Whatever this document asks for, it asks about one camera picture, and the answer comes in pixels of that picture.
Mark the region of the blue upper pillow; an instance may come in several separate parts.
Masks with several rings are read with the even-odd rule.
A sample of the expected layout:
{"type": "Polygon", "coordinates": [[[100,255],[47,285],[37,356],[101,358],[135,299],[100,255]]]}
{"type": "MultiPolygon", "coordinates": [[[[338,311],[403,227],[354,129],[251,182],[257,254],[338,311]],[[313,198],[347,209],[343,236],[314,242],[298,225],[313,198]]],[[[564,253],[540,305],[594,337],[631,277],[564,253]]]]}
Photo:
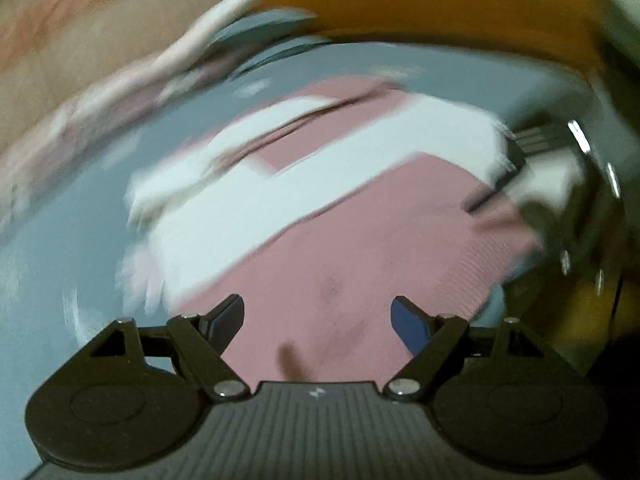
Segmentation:
{"type": "Polygon", "coordinates": [[[317,15],[303,9],[277,8],[247,14],[215,32],[207,47],[229,50],[250,44],[269,44],[312,27],[317,15]]]}

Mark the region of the pink and white knit sweater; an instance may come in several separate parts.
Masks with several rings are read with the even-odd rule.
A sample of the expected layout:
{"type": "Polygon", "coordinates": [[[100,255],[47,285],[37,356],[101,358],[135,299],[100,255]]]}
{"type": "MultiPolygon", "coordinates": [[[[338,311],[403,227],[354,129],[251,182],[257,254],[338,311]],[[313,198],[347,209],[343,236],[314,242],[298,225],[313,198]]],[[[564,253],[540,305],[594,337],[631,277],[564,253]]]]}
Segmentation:
{"type": "Polygon", "coordinates": [[[538,245],[510,200],[463,210],[501,141],[482,110],[392,82],[311,84],[132,177],[129,219],[148,232],[122,259],[125,309],[237,294],[224,358],[249,384],[386,382],[410,358],[394,298],[472,318],[538,245]]]}

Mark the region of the wooden headboard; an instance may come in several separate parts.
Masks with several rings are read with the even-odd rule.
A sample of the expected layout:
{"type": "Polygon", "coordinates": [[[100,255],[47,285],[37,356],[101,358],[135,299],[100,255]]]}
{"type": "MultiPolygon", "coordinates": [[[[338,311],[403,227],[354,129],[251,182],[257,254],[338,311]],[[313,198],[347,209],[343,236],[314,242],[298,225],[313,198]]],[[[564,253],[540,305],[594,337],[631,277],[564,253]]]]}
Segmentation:
{"type": "Polygon", "coordinates": [[[603,0],[262,0],[299,8],[343,40],[446,44],[524,54],[590,72],[602,64],[603,0]]]}

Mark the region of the mauve floral folded quilt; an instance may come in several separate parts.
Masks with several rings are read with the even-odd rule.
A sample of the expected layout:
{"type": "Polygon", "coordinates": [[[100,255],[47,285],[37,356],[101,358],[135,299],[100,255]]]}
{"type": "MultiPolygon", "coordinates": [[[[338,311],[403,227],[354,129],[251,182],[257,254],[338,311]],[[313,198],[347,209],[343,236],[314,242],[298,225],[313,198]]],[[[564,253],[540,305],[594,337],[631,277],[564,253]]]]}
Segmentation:
{"type": "Polygon", "coordinates": [[[100,122],[78,129],[48,146],[35,157],[17,166],[1,163],[1,224],[6,226],[20,218],[38,195],[65,167],[99,140],[140,119],[170,100],[183,96],[202,84],[227,76],[241,57],[231,52],[211,56],[184,72],[142,89],[114,105],[100,122]]]}

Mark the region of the blue lower pillow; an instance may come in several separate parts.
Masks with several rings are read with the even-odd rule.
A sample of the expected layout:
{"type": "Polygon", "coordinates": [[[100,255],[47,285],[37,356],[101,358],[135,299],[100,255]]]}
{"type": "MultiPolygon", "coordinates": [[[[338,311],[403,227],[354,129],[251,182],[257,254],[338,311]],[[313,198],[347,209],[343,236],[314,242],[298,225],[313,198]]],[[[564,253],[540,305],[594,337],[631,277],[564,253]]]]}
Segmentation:
{"type": "Polygon", "coordinates": [[[256,70],[258,67],[282,60],[282,58],[290,58],[291,56],[317,49],[329,43],[330,40],[328,38],[321,36],[300,36],[270,44],[264,50],[242,62],[230,74],[230,78],[238,78],[251,70],[256,70]]]}

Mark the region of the blue floral bed sheet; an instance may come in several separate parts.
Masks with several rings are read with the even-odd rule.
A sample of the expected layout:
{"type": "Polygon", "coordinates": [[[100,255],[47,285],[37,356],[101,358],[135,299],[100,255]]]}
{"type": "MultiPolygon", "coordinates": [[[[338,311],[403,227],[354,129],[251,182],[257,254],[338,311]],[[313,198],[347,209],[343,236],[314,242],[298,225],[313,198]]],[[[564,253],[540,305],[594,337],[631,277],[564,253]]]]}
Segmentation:
{"type": "Polygon", "coordinates": [[[582,88],[568,70],[525,58],[375,42],[326,44],[194,91],[93,145],[1,239],[3,478],[21,479],[39,462],[24,426],[30,395],[122,315],[118,270],[138,239],[124,200],[131,175],[244,110],[313,81],[351,74],[388,78],[499,116],[548,93],[582,88]]]}

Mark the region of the blue pillow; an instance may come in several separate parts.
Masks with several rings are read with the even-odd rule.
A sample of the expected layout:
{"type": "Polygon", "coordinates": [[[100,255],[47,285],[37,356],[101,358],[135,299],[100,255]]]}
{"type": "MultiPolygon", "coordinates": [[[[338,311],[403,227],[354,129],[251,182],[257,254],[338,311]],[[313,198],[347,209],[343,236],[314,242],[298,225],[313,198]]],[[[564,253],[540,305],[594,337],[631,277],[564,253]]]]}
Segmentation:
{"type": "Polygon", "coordinates": [[[329,43],[330,40],[328,38],[321,36],[300,36],[270,44],[264,50],[242,62],[230,74],[230,78],[238,78],[251,70],[256,70],[258,67],[282,60],[282,58],[290,58],[291,56],[317,49],[329,43]]]}
{"type": "Polygon", "coordinates": [[[247,14],[215,32],[207,47],[229,50],[250,44],[269,44],[312,27],[317,15],[303,9],[277,8],[247,14]]]}

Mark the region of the pink floral folded quilt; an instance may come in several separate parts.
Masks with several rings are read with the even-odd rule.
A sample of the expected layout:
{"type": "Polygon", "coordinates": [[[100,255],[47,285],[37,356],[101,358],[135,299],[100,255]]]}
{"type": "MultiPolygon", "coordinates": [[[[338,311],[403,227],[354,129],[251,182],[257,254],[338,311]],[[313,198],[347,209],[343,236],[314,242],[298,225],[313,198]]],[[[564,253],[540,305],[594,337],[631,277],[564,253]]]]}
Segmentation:
{"type": "Polygon", "coordinates": [[[2,164],[24,164],[58,140],[71,136],[74,131],[100,122],[115,104],[128,96],[184,72],[204,54],[216,32],[247,14],[257,3],[260,0],[222,0],[217,3],[166,49],[139,58],[69,98],[4,150],[1,153],[2,164]]]}

